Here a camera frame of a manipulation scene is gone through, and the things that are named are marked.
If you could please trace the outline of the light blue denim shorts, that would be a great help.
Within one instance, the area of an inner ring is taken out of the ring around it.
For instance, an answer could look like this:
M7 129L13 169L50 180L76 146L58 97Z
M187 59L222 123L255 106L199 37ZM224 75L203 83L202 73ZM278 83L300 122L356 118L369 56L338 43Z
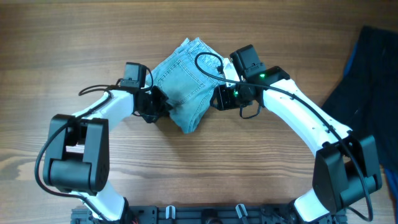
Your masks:
M200 38L185 39L174 52L152 71L148 85L154 82L169 98L172 105L170 118L185 134L197 128L201 118L210 107L214 89L224 82L208 77L202 70L220 77L217 67L221 55L206 45Z

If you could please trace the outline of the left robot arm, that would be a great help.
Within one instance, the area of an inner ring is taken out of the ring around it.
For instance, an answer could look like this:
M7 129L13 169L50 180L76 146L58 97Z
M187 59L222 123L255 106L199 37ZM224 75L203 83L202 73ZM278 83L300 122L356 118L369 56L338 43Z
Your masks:
M95 223L138 223L127 199L109 183L109 133L131 115L156 122L171 106L154 84L151 70L128 62L124 76L113 85L92 85L80 96L101 91L103 96L72 115L57 114L50 121L49 136L36 158L38 186L58 197L77 198L91 212Z

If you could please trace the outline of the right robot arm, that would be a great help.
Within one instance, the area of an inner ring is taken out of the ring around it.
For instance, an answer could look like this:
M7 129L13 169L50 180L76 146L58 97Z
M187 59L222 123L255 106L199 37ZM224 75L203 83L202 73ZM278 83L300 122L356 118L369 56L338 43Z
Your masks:
M253 45L228 58L216 57L223 84L216 87L212 107L240 109L257 101L286 122L311 150L314 158L312 188L292 201L284 221L290 223L335 222L337 214L352 210L365 199L373 220L370 194L382 187L376 143L372 135L341 124L307 98L282 68L266 68Z

